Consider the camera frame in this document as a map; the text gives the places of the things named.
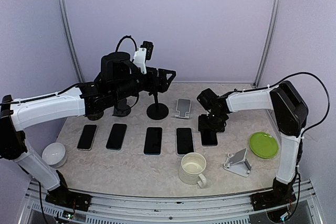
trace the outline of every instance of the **gray phone holder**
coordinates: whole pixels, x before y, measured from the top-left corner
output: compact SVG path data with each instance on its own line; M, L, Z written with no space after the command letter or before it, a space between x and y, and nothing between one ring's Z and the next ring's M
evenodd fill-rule
M190 108L191 108L191 100L179 98L177 100L176 105L177 115L175 115L175 117L189 119Z
M246 159L246 152L247 149L243 149L237 153L229 153L223 165L224 169L240 176L248 177L252 167Z

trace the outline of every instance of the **green plate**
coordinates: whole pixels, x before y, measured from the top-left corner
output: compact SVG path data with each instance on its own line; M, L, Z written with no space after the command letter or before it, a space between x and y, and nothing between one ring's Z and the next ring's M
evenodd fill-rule
M279 145L274 137L265 132L256 132L250 137L251 151L261 158L273 158L278 154Z

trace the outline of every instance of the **mug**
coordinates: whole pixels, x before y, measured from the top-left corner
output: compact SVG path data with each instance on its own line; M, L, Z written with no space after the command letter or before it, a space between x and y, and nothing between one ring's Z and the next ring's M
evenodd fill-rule
M207 185L207 180L202 174L206 168L206 160L200 153L190 152L182 160L179 171L180 180L189 185L198 184L200 188Z

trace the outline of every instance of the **phone screen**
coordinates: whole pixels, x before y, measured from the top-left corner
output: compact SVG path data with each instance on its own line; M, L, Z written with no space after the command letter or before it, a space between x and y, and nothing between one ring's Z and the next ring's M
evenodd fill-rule
M120 150L124 141L127 125L115 123L110 132L109 139L106 143L106 148L110 150Z
M202 130L201 140L203 146L216 146L218 144L217 135L215 131Z
M178 155L194 152L193 133L191 128L176 129L176 147Z
M159 155L161 153L162 128L149 127L146 132L145 148L146 155Z
M82 135L80 136L77 149L82 151L89 151L92 148L93 139L95 138L97 126L94 124L87 124L84 126Z

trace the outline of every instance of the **marble tabletop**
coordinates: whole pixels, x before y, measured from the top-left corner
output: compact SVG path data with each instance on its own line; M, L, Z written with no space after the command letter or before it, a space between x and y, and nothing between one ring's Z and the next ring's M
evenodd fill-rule
M270 133L276 138L266 111L241 111L229 115L226 130L218 133L218 145L203 147L197 130L197 118L205 113L196 101L201 91L211 88L218 95L237 89L249 89L247 84L172 83L168 92L159 94L159 102L169 107L169 115L160 121L146 115L153 97L140 93L139 103L125 118L112 116L113 109L105 110L103 118L89 121L86 117L68 118L57 138L67 151L67 161L59 168L69 188L123 196L142 197L195 197L227 195L252 191L272 186L279 154L272 159L254 155L248 147L249 137L258 131ZM192 100L190 119L178 119L176 103L178 98ZM106 149L106 142L114 123L127 124L127 131L121 150ZM77 143L85 124L98 126L92 150L79 151ZM162 127L160 155L143 153L147 127ZM176 128L190 127L193 132L195 152L207 160L204 172L207 188L187 185L180 181L178 169L182 157L176 154ZM250 176L245 178L223 169L229 152L247 148L247 159L252 166Z

